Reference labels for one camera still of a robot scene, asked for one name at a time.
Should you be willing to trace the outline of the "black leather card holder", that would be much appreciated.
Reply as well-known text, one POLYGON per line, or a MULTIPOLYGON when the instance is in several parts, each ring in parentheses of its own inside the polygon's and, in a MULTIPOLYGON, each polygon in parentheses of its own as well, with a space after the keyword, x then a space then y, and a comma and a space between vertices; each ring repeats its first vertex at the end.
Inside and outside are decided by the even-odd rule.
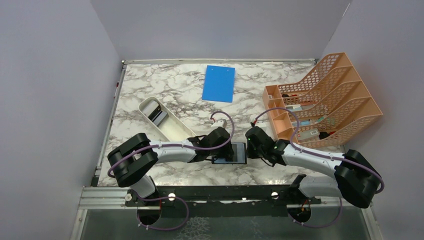
POLYGON ((234 142, 231 146, 221 148, 217 155, 212 156, 211 162, 216 165, 246 165, 246 144, 234 142))

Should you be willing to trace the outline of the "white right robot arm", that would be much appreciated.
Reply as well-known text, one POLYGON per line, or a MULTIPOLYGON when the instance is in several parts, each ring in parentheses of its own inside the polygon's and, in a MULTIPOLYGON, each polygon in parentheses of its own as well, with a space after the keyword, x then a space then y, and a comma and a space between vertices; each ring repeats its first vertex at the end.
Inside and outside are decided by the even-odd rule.
POLYGON ((301 167, 322 174, 320 177, 305 176, 288 190, 289 199, 296 204, 308 197, 336 197, 366 209, 375 194, 381 192, 381 175, 356 150, 325 152, 284 139, 273 140, 258 126, 249 129, 245 137, 250 159, 264 159, 272 165, 301 167))

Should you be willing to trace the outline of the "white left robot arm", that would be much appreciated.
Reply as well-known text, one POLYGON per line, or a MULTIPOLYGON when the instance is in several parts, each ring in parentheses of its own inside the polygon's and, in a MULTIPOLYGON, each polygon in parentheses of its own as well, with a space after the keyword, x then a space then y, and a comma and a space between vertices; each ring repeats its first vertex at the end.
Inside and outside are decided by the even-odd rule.
POLYGON ((232 160, 235 156, 230 134, 217 127, 208 135, 182 141, 153 141, 138 133, 113 149, 107 159, 108 176, 121 188, 129 187, 144 205, 157 200, 157 188, 148 171, 156 164, 169 162, 197 163, 210 160, 232 160))

